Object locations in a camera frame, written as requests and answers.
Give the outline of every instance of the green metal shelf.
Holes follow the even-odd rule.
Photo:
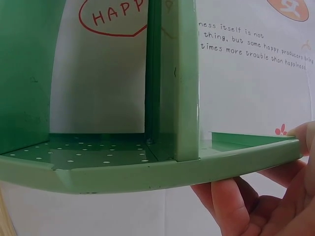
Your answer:
[[[0,156],[0,179],[60,193],[135,192],[235,177],[301,157],[293,137],[212,135],[197,160],[183,162],[159,144],[145,144],[142,134],[51,135]]]
[[[1,5],[0,180],[60,193],[134,192],[235,177],[301,157],[294,137],[199,139],[195,0],[173,0],[172,9],[149,0],[144,134],[50,134],[64,4]]]

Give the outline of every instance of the finger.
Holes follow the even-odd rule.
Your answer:
[[[280,198],[273,196],[260,196],[256,208],[251,213],[251,223],[263,228],[280,201]]]
[[[251,213],[257,206],[258,193],[241,177],[236,177],[234,180],[240,190],[247,211]]]
[[[223,236],[240,236],[248,228],[250,216],[234,179],[211,184],[217,222]]]
[[[294,161],[281,166],[259,171],[258,173],[270,180],[288,188],[294,177],[304,168],[306,164],[303,161]]]
[[[301,152],[303,155],[309,155],[311,144],[315,136],[315,121],[301,124],[290,130],[288,136],[295,136],[300,140]]]
[[[216,216],[212,202],[211,183],[198,184],[191,186],[191,188],[200,199],[201,203],[215,218]]]
[[[307,201],[309,202],[315,196],[315,140],[312,143],[309,162],[305,169],[304,185],[307,192]]]

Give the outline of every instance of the vertical divider panel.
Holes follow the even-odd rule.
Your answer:
[[[145,138],[158,141],[160,114],[161,1],[149,0],[145,79]]]
[[[49,139],[50,90],[65,0],[0,3],[0,153]]]
[[[199,157],[199,74],[195,0],[178,1],[177,161]]]

